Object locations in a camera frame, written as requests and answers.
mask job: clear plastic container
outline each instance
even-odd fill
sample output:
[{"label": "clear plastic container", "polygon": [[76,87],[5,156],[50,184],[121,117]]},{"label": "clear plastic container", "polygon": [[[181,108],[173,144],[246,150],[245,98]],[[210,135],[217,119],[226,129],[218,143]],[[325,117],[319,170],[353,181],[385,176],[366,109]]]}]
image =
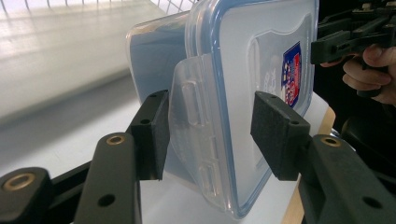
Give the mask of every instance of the clear plastic container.
[{"label": "clear plastic container", "polygon": [[[186,59],[174,74],[163,73],[173,79],[172,87],[157,83],[171,90],[169,149],[212,205],[242,218],[271,175],[250,135],[254,92],[276,94],[305,113],[313,89],[309,58],[318,1],[203,0],[177,18]],[[131,55],[136,89],[145,91],[158,81],[136,73],[139,56],[133,50]]]}]

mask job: screw hole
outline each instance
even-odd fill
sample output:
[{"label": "screw hole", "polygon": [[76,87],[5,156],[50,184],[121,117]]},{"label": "screw hole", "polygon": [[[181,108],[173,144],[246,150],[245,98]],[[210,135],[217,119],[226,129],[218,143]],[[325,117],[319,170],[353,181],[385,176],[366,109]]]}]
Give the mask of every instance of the screw hole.
[{"label": "screw hole", "polygon": [[11,177],[3,186],[7,191],[24,189],[35,181],[35,175],[31,173],[15,175]]},{"label": "screw hole", "polygon": [[111,136],[111,137],[107,138],[106,142],[109,145],[118,145],[118,144],[123,143],[124,140],[125,140],[125,138],[123,136],[114,135],[114,136]]},{"label": "screw hole", "polygon": [[108,207],[116,201],[116,197],[113,194],[107,194],[99,199],[98,205],[101,207]]},{"label": "screw hole", "polygon": [[363,201],[373,208],[382,208],[382,204],[374,198],[363,197]]},{"label": "screw hole", "polygon": [[110,142],[111,143],[118,143],[119,141],[121,141],[121,138],[119,136],[115,136],[113,138],[110,138]]},{"label": "screw hole", "polygon": [[340,141],[338,141],[336,139],[333,139],[333,138],[330,138],[330,137],[323,137],[320,140],[321,140],[322,143],[324,143],[324,144],[326,144],[326,145],[328,145],[330,147],[340,147],[341,146],[341,142]]},{"label": "screw hole", "polygon": [[337,144],[337,142],[334,140],[334,139],[331,139],[331,138],[326,138],[326,140],[325,140],[327,143],[329,143],[329,144]]},{"label": "screw hole", "polygon": [[149,123],[149,119],[142,119],[140,120],[141,124],[148,124]]}]

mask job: red and blue label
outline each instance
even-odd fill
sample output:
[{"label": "red and blue label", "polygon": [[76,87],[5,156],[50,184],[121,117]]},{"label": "red and blue label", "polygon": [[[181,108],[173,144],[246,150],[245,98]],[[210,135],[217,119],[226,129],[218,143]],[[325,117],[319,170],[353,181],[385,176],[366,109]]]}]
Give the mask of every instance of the red and blue label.
[{"label": "red and blue label", "polygon": [[301,47],[300,42],[283,54],[281,81],[282,100],[291,107],[298,101],[301,81]]}]

